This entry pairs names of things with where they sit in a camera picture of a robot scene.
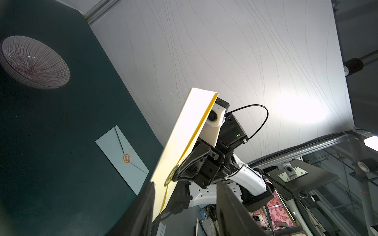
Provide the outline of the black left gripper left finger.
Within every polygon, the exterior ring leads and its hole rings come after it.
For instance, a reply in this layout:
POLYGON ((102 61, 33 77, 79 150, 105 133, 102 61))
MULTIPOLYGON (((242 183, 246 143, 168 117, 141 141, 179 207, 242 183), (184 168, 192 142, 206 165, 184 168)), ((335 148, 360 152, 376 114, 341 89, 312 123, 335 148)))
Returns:
POLYGON ((153 222, 155 193, 154 184, 149 182, 106 235, 149 236, 153 222))

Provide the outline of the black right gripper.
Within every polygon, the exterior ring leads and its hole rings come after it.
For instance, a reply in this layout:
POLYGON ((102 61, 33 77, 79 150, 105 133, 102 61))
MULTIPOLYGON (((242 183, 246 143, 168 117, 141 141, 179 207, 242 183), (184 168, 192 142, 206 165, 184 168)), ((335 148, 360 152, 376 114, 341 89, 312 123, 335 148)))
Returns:
POLYGON ((235 116, 227 113, 216 146, 198 139, 175 171, 172 181, 177 185, 163 212, 178 214, 189 207, 214 205, 217 201, 216 184, 231 177, 244 165, 234 149, 248 139, 235 116))

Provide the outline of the cream yellow envelope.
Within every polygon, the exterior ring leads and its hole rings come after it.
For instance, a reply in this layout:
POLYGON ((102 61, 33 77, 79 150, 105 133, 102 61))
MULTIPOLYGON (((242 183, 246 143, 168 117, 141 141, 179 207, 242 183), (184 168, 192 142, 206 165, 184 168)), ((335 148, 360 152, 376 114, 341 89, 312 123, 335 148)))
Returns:
POLYGON ((219 94, 192 88, 151 178, 155 186, 153 220, 166 208, 176 187, 174 172, 192 152, 219 94))

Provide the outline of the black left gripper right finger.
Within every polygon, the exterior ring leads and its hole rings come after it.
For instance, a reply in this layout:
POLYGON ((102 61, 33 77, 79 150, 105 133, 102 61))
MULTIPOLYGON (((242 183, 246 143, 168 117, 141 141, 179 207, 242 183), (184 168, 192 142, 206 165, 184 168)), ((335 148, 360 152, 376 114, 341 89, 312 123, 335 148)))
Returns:
POLYGON ((221 236, 264 236, 226 183, 217 184, 217 221, 221 236))

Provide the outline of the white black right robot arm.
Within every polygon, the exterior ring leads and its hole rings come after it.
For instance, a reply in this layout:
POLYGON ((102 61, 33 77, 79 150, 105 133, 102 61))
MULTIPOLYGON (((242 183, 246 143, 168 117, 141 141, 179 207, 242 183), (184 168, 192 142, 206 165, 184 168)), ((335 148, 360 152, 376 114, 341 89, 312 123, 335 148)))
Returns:
POLYGON ((249 141, 232 113, 211 111, 189 156, 173 169, 176 186, 163 213, 178 214, 217 202, 218 183, 224 182, 247 209, 255 211, 273 198, 274 187, 264 174, 241 161, 234 150, 249 141))

